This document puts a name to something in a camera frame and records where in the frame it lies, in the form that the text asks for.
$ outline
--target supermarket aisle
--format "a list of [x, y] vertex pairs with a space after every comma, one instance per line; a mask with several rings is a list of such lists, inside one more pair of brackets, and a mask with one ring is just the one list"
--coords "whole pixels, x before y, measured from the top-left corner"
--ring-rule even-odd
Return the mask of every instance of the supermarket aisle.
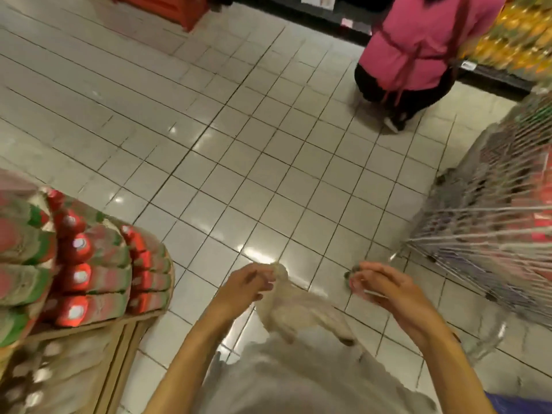
[[[351, 297], [342, 274], [366, 255], [386, 258], [438, 171], [511, 102], [457, 83], [393, 136], [355, 91], [362, 48], [276, 17], [233, 5], [187, 35], [107, 0], [4, 1], [1, 165], [136, 220], [180, 265], [171, 312], [143, 340], [122, 398], [131, 414], [227, 273], [251, 260], [280, 259], [348, 315], [390, 372], [434, 395], [413, 344]], [[470, 346], [494, 308], [419, 263], [396, 264]], [[221, 350], [237, 360], [265, 337], [250, 310]], [[551, 332], [515, 323], [478, 366], [485, 388], [549, 396], [551, 345]]]

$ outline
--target shoe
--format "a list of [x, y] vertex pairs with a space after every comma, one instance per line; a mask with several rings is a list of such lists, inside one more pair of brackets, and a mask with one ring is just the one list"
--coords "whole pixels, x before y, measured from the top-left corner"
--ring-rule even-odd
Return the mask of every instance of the shoe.
[[395, 133], [404, 131], [406, 126], [406, 120], [399, 120], [396, 116], [391, 116], [383, 119], [383, 123]]

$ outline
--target metal wire basket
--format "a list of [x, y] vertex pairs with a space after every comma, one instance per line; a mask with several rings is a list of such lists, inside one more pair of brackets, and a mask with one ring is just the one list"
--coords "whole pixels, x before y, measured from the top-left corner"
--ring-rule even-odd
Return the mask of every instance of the metal wire basket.
[[[440, 176], [404, 245], [552, 328], [552, 94], [532, 93]], [[504, 333], [498, 326], [495, 334]]]

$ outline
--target pink jacket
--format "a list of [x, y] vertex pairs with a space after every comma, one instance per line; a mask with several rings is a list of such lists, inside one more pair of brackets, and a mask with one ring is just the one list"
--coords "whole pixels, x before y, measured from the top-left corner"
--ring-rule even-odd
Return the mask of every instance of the pink jacket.
[[[470, 13], [462, 42], [479, 37], [491, 27], [506, 0], [470, 0]], [[441, 0], [425, 5], [424, 0], [395, 0], [383, 22], [392, 40], [406, 52], [414, 52], [421, 43], [420, 56], [444, 55], [452, 35], [459, 0]], [[407, 60], [407, 55], [374, 33], [359, 59], [366, 72], [380, 85], [393, 81]], [[406, 83], [406, 90], [436, 87], [446, 70], [442, 60], [416, 59]]]

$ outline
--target black pants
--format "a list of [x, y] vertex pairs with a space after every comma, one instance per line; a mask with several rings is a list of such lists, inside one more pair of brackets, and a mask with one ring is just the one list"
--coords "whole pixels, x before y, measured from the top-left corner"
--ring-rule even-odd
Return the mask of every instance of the black pants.
[[[385, 90], [379, 86], [377, 80], [369, 75], [360, 64], [356, 65], [354, 70], [354, 79], [362, 96], [373, 103], [380, 103], [385, 96]], [[438, 86], [426, 90], [404, 90], [398, 105], [395, 106], [396, 91], [392, 91], [387, 96], [384, 107], [392, 114], [406, 114], [406, 119], [410, 119], [420, 110], [428, 108], [451, 90], [454, 79], [452, 78], [452, 68], [448, 68], [445, 74], [441, 76]]]

